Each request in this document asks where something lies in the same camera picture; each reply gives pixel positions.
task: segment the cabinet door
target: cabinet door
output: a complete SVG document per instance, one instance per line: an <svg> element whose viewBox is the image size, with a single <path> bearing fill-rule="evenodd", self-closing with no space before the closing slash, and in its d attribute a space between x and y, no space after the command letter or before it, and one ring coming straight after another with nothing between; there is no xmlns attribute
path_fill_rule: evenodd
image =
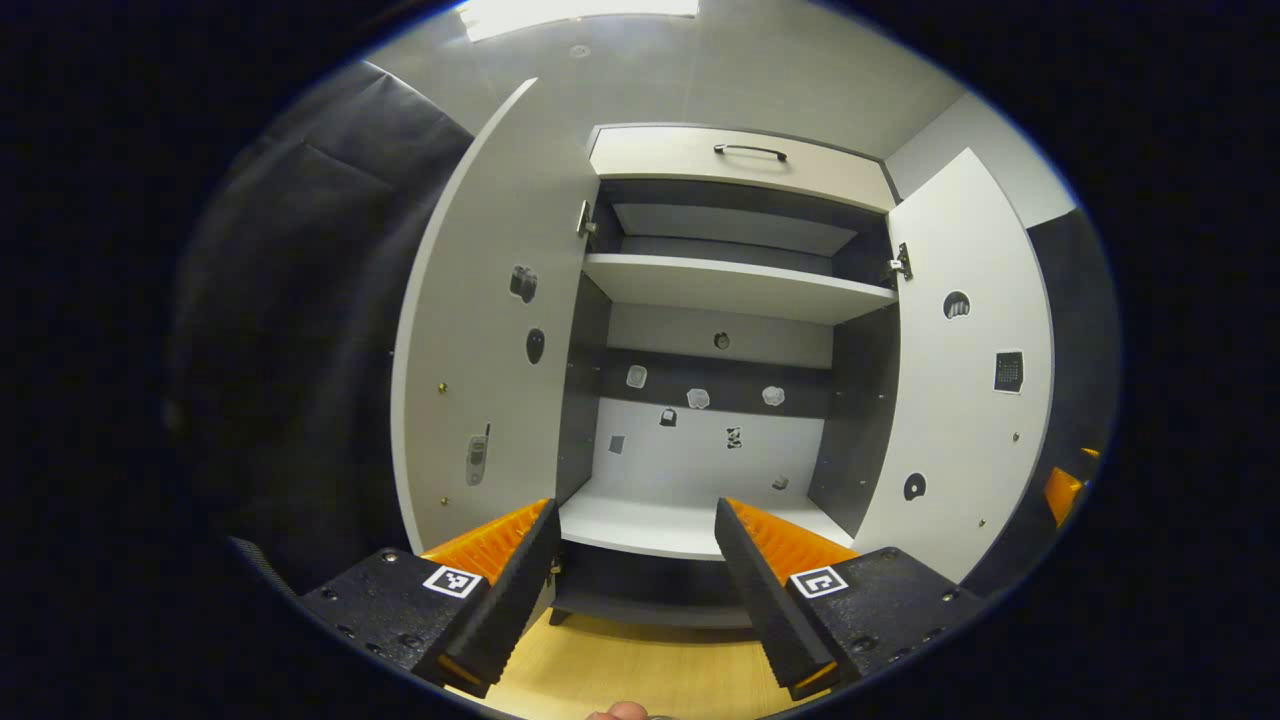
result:
<svg viewBox="0 0 1280 720"><path fill-rule="evenodd" d="M549 95L530 79L493 114L445 184L410 274L390 421L415 553L556 496L586 249L577 220L599 181ZM527 302L512 292L517 265L536 274ZM534 329L544 338L536 364L526 352ZM471 442L486 434L484 474L471 484Z"/></svg>
<svg viewBox="0 0 1280 720"><path fill-rule="evenodd" d="M959 583L1039 455L1053 382L1048 299L1027 231L969 149L887 222L913 278L897 279L893 425L854 548L897 546Z"/></svg>

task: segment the ceiling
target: ceiling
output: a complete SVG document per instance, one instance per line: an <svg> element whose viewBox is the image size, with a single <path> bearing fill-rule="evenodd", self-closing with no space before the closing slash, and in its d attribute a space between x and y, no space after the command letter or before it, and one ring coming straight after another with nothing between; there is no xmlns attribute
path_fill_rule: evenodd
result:
<svg viewBox="0 0 1280 720"><path fill-rule="evenodd" d="M576 58L580 45L590 53ZM538 77L584 143L599 123L687 122L887 158L964 94L877 31L795 0L701 0L694 19L582 18L477 44L448 10L369 59L472 133Z"/></svg>

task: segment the wooden floor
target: wooden floor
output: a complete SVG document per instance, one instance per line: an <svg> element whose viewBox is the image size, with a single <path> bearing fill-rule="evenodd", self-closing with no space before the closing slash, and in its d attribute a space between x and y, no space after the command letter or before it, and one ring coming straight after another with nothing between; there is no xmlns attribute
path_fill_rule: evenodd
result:
<svg viewBox="0 0 1280 720"><path fill-rule="evenodd" d="M584 615L552 626L549 618L548 610L520 639L502 682L476 702L530 720L581 720L620 700L681 720L742 720L800 705L778 687L750 630L622 625Z"/></svg>

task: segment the white shelf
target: white shelf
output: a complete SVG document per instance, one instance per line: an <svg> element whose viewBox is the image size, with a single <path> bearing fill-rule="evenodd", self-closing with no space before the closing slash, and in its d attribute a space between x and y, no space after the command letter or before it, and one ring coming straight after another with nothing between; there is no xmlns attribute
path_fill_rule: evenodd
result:
<svg viewBox="0 0 1280 720"><path fill-rule="evenodd" d="M609 550L678 557L684 560L724 560L716 542L716 498L686 506L650 505L630 498L602 495L588 480L559 510L561 537ZM804 496L735 496L783 520L836 542L852 544L826 512Z"/></svg>
<svg viewBox="0 0 1280 720"><path fill-rule="evenodd" d="M588 254L582 272L614 302L719 310L836 325L897 302L892 290L764 265Z"/></svg>

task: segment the drawer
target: drawer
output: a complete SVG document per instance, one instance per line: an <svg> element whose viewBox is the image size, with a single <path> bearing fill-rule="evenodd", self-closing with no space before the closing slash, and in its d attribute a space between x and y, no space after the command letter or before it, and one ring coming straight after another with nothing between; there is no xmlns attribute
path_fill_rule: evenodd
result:
<svg viewBox="0 0 1280 720"><path fill-rule="evenodd" d="M717 151L719 145L730 147ZM780 160L774 151L785 154L786 160ZM591 167L602 181L723 182L822 197L876 213L887 213L895 206L888 178L878 161L753 132L671 126L600 127L591 149Z"/></svg>

